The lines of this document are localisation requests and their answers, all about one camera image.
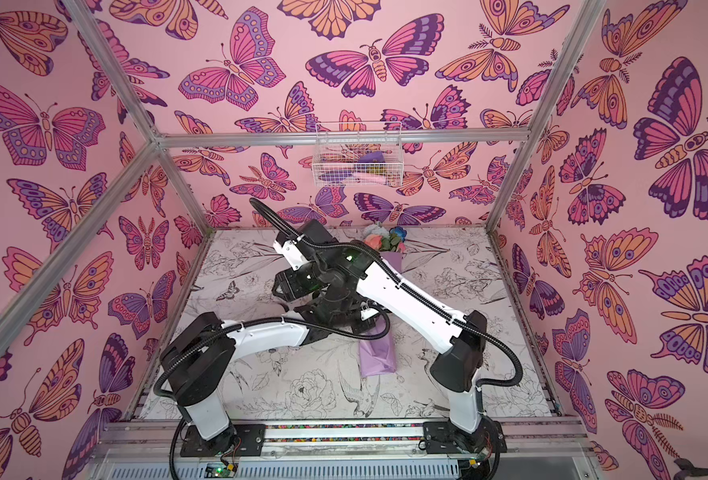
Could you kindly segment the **pink fake rose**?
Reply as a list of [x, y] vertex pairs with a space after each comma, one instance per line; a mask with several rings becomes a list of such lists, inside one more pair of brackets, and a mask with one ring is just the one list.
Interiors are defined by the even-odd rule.
[[380, 251], [383, 246], [384, 237], [379, 234], [371, 234], [367, 236], [364, 243], [375, 251]]

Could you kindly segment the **pink purple wrapping paper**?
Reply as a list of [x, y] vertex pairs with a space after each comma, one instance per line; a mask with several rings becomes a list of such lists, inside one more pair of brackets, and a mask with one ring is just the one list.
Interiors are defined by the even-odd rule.
[[[404, 254], [401, 252], [381, 252], [384, 260], [397, 272], [402, 272]], [[385, 328], [385, 320], [376, 318], [375, 327], [365, 334], [374, 336], [380, 334]], [[391, 333], [375, 340], [360, 340], [359, 365], [362, 378], [392, 374], [397, 371], [397, 354], [395, 341]]]

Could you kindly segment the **blue fake flower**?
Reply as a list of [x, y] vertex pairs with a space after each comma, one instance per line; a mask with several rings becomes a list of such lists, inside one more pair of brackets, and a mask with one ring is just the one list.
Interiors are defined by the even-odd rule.
[[390, 230], [390, 235], [404, 241], [407, 238], [407, 231], [401, 226], [396, 226]]

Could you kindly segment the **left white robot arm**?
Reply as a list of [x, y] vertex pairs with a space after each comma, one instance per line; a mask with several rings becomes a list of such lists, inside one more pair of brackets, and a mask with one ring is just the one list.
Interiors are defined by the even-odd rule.
[[313, 344], [330, 335], [380, 340], [390, 330], [388, 311], [360, 300], [340, 311], [326, 311], [311, 302], [246, 321], [222, 320], [214, 312], [199, 315], [162, 353], [162, 373], [153, 385], [154, 394], [174, 401], [182, 415], [186, 439], [172, 452], [205, 457], [237, 448], [242, 435], [220, 395], [231, 362], [271, 349]]

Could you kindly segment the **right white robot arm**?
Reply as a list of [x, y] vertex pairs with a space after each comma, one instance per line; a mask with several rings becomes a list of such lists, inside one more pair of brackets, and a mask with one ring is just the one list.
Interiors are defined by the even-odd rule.
[[266, 218], [278, 230], [275, 250], [290, 265], [276, 276], [274, 295], [312, 298], [282, 318], [305, 328], [303, 344], [330, 334], [376, 340], [390, 329], [378, 330], [377, 321], [396, 315], [438, 353], [430, 374], [448, 393], [456, 448], [476, 455], [501, 452], [501, 433], [484, 413], [481, 390], [518, 385], [523, 368], [507, 345], [488, 334], [481, 312], [464, 313], [434, 299], [380, 252], [361, 241], [338, 241], [317, 220], [295, 229], [274, 214]]

